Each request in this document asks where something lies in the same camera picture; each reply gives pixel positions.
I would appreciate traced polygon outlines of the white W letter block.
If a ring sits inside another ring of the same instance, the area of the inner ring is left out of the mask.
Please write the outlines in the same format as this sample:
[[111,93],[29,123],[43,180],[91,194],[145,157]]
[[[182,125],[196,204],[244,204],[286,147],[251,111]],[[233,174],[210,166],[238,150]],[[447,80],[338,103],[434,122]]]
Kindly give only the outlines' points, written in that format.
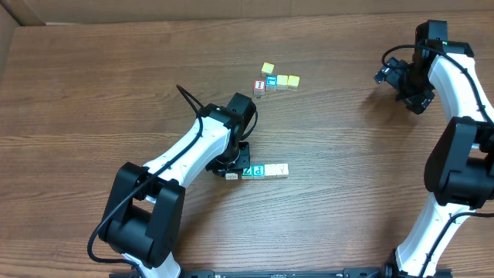
[[237,173],[226,173],[225,174],[225,179],[226,180],[238,180],[239,175]]

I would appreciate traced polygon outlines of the green Z letter block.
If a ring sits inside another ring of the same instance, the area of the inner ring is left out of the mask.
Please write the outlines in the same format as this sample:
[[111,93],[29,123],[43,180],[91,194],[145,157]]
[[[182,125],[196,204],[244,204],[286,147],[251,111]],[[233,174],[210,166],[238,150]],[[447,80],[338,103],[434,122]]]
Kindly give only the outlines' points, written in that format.
[[242,179],[253,179],[252,166],[249,166],[243,170]]

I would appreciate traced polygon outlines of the blue P letter block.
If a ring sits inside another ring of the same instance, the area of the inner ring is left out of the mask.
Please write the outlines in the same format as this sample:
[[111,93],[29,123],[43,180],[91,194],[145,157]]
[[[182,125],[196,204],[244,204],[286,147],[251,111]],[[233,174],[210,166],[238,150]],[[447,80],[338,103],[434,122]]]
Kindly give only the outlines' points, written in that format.
[[254,179],[264,179],[266,177],[266,169],[264,164],[256,164],[252,166],[252,177]]

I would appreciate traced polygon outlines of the yellow K letter block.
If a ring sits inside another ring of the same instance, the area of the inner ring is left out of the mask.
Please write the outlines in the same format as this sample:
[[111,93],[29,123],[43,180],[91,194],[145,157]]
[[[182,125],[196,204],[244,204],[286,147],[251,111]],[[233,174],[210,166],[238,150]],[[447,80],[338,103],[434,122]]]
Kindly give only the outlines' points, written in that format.
[[276,178],[277,177],[277,165],[276,164],[265,164],[265,178]]

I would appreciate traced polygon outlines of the white ice cream block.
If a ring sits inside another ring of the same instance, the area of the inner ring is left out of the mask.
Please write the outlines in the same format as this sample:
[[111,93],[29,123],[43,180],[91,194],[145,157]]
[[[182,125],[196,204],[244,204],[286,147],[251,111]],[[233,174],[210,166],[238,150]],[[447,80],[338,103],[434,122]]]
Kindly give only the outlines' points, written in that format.
[[276,177],[285,178],[289,176],[289,165],[288,164],[276,164]]

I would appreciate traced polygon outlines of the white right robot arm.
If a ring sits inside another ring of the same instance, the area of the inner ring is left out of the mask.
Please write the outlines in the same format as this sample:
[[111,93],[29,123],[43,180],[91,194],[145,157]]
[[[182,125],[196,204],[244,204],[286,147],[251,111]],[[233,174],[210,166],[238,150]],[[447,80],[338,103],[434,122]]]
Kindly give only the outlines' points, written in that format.
[[451,272],[437,269],[442,253],[461,225],[481,218],[479,209],[493,198],[493,108],[468,43],[436,37],[419,39],[412,49],[412,63],[385,53],[375,80],[392,85],[417,114],[437,93],[448,124],[425,164],[425,206],[375,275],[450,277]]

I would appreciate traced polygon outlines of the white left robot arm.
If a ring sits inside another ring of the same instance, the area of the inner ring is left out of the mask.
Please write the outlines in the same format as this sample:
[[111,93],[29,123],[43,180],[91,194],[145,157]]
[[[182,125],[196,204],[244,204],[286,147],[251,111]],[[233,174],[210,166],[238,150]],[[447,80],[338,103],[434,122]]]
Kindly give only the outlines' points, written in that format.
[[244,141],[255,104],[212,103],[196,111],[185,136],[168,151],[143,166],[127,162],[116,174],[100,224],[90,236],[89,257],[111,264],[93,253],[100,239],[130,265],[130,277],[179,277],[181,267],[172,250],[178,239],[186,188],[202,170],[224,176],[249,165]]

